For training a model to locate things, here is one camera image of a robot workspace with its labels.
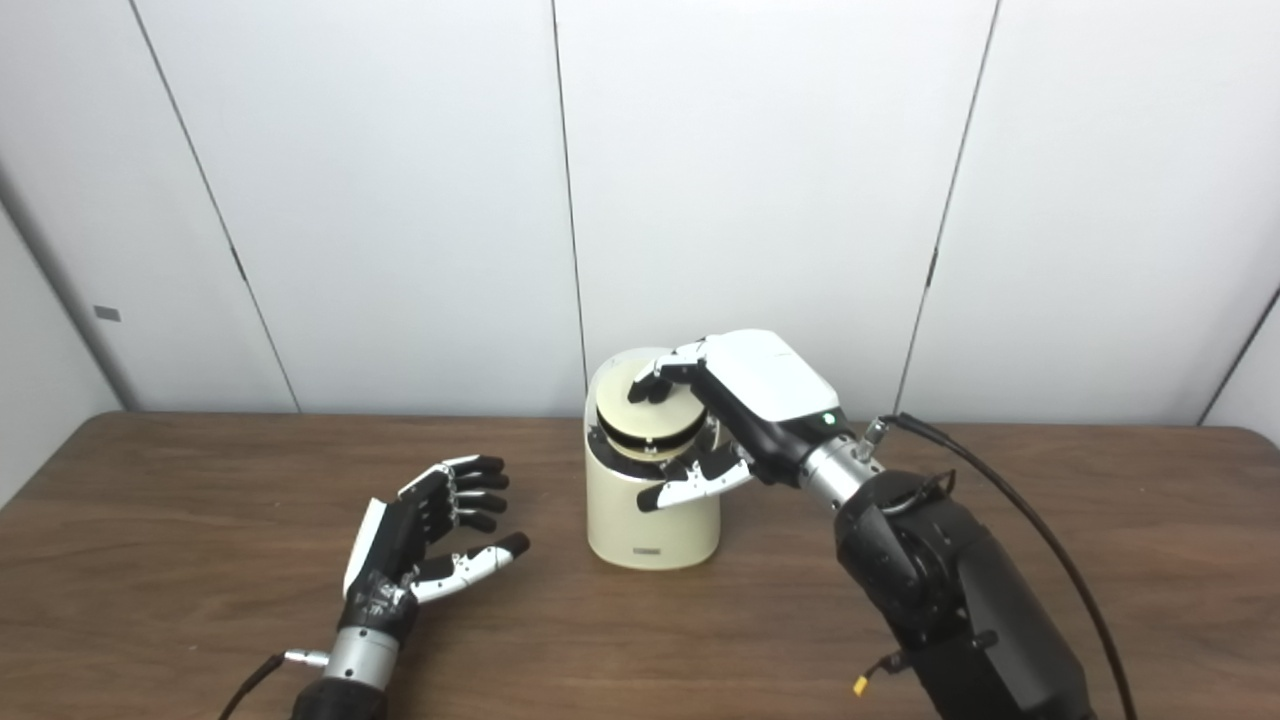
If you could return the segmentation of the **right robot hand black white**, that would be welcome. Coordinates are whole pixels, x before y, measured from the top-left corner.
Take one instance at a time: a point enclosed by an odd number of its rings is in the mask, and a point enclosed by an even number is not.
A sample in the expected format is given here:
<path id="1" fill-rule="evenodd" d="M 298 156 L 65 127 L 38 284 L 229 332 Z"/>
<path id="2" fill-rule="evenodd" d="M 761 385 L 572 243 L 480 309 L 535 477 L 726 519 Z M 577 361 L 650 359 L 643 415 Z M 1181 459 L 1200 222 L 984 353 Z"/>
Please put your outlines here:
<path id="1" fill-rule="evenodd" d="M 800 489 L 809 457 L 851 434 L 833 386 L 772 331 L 731 331 L 678 346 L 643 365 L 627 400 L 663 404 L 677 386 L 690 389 L 730 442 L 641 491 L 643 512 L 723 495 L 751 479 Z"/>

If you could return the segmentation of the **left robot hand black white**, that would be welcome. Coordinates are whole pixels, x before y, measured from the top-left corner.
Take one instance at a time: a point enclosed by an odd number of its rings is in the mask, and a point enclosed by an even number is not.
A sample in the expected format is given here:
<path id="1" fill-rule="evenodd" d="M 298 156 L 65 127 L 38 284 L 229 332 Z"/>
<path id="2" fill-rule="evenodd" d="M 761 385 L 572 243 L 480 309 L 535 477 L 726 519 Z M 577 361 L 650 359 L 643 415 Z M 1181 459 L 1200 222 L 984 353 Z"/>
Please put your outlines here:
<path id="1" fill-rule="evenodd" d="M 531 542 L 522 532 L 490 544 L 433 556 L 458 529 L 497 532 L 509 487 L 502 457 L 468 455 L 433 464 L 390 502 L 371 498 L 343 575 L 338 630 L 378 632 L 402 642 L 422 605 L 458 593 L 509 566 Z"/>

